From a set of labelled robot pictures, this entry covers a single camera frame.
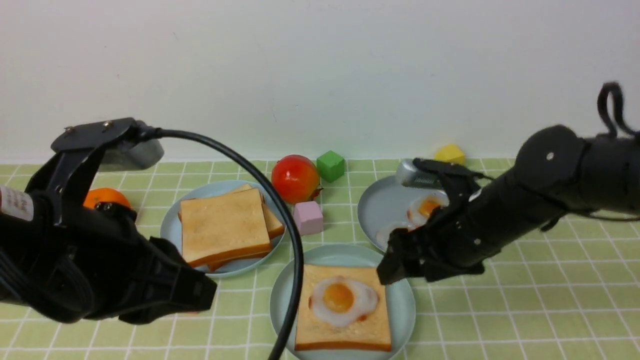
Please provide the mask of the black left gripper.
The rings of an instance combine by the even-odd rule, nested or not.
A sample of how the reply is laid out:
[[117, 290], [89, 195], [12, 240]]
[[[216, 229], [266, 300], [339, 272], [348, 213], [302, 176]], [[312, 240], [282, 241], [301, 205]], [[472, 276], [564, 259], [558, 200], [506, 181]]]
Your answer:
[[142, 235], [137, 214], [34, 203], [32, 220], [1, 215], [1, 301], [53, 321], [117, 318], [146, 325], [175, 313], [211, 309], [217, 283], [192, 268], [170, 241]]

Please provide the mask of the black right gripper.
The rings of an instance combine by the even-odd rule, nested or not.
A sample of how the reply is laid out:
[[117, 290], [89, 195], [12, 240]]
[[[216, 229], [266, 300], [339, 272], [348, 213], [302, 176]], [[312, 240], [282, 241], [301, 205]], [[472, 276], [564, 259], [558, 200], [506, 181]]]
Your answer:
[[486, 200], [466, 201], [435, 210], [422, 227], [396, 228], [376, 272], [380, 284], [423, 278], [428, 283], [485, 273], [478, 252], [476, 217], [488, 210]]

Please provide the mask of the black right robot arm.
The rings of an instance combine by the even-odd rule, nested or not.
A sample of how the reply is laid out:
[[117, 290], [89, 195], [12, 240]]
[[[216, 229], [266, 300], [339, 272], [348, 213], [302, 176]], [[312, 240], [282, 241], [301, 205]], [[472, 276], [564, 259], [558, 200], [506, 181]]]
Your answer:
[[551, 230], [566, 215], [598, 219], [621, 214], [619, 223], [639, 220], [639, 132], [624, 119], [621, 85], [602, 85], [596, 101], [605, 133], [580, 137], [564, 125], [535, 132], [519, 149], [514, 165], [489, 183], [488, 176], [461, 164], [414, 158], [405, 187], [437, 179], [448, 205], [414, 230], [391, 231], [377, 266], [382, 285], [409, 278], [428, 283], [481, 275], [483, 262], [524, 235]]

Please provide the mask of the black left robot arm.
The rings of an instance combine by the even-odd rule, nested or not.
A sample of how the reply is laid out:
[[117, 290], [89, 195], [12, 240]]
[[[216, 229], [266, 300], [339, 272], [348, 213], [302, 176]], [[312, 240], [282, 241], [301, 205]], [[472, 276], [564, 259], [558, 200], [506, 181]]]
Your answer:
[[84, 205], [98, 172], [147, 170], [164, 150], [134, 118], [67, 127], [24, 190], [1, 187], [1, 301], [64, 324], [146, 325], [211, 308], [217, 284], [169, 240], [142, 235], [137, 212]]

